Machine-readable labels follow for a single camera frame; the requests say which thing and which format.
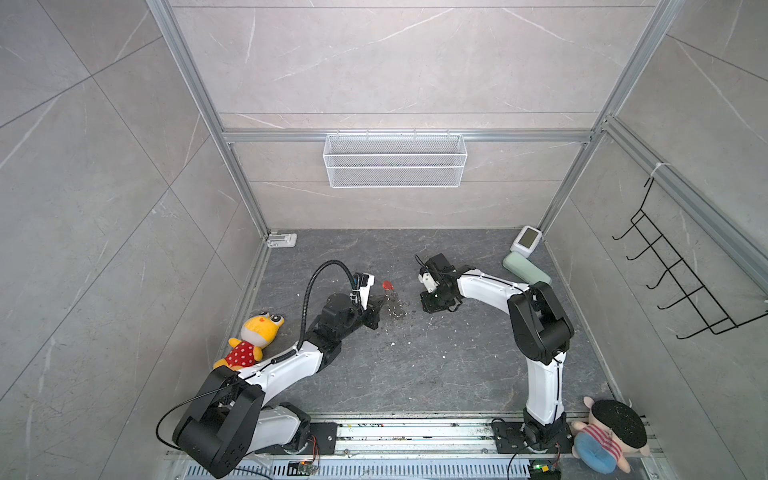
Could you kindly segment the grey key organizer red handle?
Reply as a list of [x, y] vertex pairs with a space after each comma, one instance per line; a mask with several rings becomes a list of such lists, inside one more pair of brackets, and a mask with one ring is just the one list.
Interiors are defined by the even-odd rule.
[[393, 319], [401, 319], [405, 317], [407, 314], [405, 305], [400, 300], [399, 294], [395, 290], [394, 285], [390, 281], [385, 280], [382, 282], [382, 288], [386, 297], [385, 307], [388, 314]]

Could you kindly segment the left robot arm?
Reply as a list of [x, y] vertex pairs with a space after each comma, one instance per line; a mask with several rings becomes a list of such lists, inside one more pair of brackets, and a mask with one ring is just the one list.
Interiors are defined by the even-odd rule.
[[215, 478], [228, 475], [249, 453], [281, 446], [298, 451], [308, 441], [311, 418], [294, 405], [269, 401], [300, 380], [329, 366], [341, 353], [342, 341], [365, 326], [378, 328], [386, 298], [376, 295], [362, 308], [351, 296], [327, 299], [310, 325], [304, 343], [238, 371], [212, 370], [186, 408], [172, 445], [189, 455]]

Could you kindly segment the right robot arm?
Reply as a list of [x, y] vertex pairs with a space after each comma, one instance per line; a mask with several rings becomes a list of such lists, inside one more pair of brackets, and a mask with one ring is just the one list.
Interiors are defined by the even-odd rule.
[[565, 432], [563, 367], [575, 329], [546, 282], [516, 283], [469, 266], [455, 268], [438, 254], [419, 262], [420, 294], [427, 313], [454, 312], [465, 299], [509, 315], [513, 339], [526, 357], [528, 397], [521, 432], [525, 445], [543, 452]]

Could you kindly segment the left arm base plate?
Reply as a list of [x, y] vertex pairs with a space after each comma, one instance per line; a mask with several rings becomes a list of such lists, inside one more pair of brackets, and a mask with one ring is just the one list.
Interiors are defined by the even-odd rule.
[[297, 440], [286, 445], [272, 445], [259, 450], [256, 454], [280, 455], [333, 455], [337, 443], [339, 425], [333, 422], [313, 422], [308, 427], [301, 427]]

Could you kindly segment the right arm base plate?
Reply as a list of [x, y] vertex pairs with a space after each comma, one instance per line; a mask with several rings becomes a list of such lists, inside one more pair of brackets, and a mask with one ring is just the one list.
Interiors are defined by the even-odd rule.
[[499, 454], [547, 454], [568, 455], [572, 452], [573, 436], [568, 429], [559, 433], [546, 446], [534, 444], [528, 440], [523, 431], [523, 423], [494, 419], [489, 427], [496, 452]]

